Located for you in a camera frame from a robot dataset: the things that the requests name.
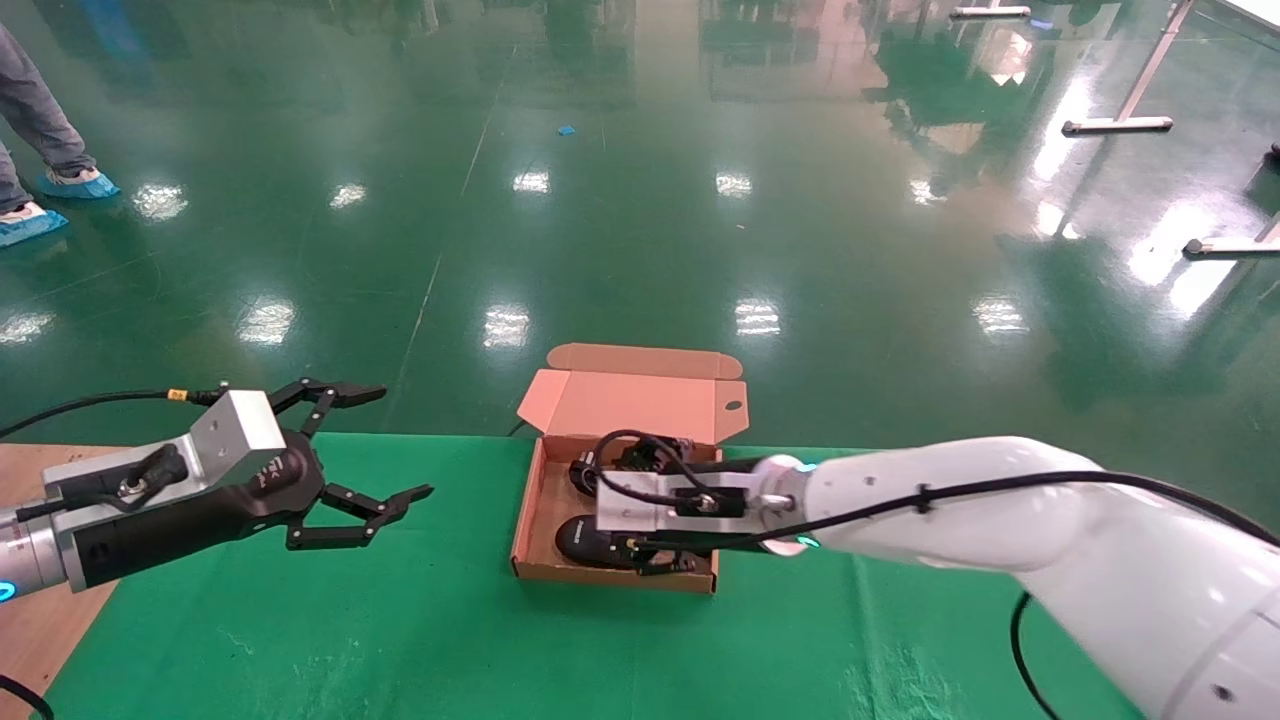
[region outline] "white table leg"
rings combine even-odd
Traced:
[[[1089,120],[1068,120],[1062,126],[1064,135],[1082,135],[1082,133],[1103,133],[1103,132],[1121,132],[1121,131],[1167,131],[1174,127],[1174,119],[1166,117],[1149,117],[1149,118],[1134,118],[1133,111],[1138,109],[1138,101],[1142,100],[1142,94],[1147,91],[1147,86],[1151,85],[1151,78],[1156,74],[1156,68],[1160,67],[1161,60],[1165,59],[1165,54],[1169,53],[1169,46],[1174,44],[1174,38],[1178,36],[1178,31],[1183,27],[1183,20],[1192,12],[1192,5],[1196,0],[1179,0],[1178,6],[1174,8],[1172,15],[1169,17],[1169,23],[1165,24],[1165,29],[1160,36],[1160,41],[1151,50],[1151,56],[1147,58],[1147,64],[1142,67],[1142,72],[1138,73],[1138,79],[1134,81],[1133,88],[1129,91],[1129,96],[1125,97],[1124,105],[1120,106],[1120,111],[1112,119],[1089,119]]]
[[[1267,227],[1262,228],[1254,238],[1248,237],[1215,237],[1208,240],[1193,240],[1183,247],[1183,252],[1193,260],[1212,258],[1215,255],[1280,255],[1280,213]]]
[[[951,17],[956,19],[988,19],[988,18],[1025,18],[1032,14],[1027,5],[1001,5],[1000,0],[991,0],[991,5],[982,8],[956,8],[951,10]]]

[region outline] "person's leg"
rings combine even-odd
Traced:
[[[0,215],[12,213],[31,202],[31,193],[18,182],[18,168],[13,167],[9,149],[0,142]]]
[[[97,163],[84,152],[84,140],[4,24],[0,24],[0,115],[49,165],[50,172],[40,179],[46,193],[92,199],[119,192],[97,172]]]

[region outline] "box lid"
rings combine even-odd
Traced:
[[[547,364],[516,414],[549,436],[626,428],[714,445],[749,424],[742,364],[721,352],[570,343]]]

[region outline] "metal bracket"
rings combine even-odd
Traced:
[[[1271,218],[1257,237],[1216,237],[1193,240],[1183,247],[1188,260],[1231,260],[1253,255],[1280,255],[1280,214]]]

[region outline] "green tablecloth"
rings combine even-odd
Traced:
[[[810,551],[726,553],[714,597],[520,582],[531,441],[316,445],[330,482],[436,492],[364,550],[288,553],[275,529],[124,580],[50,692],[59,720],[1041,716],[1007,578]],[[849,454],[732,454],[777,451]],[[1038,607],[1024,633],[1062,717],[1138,716]]]

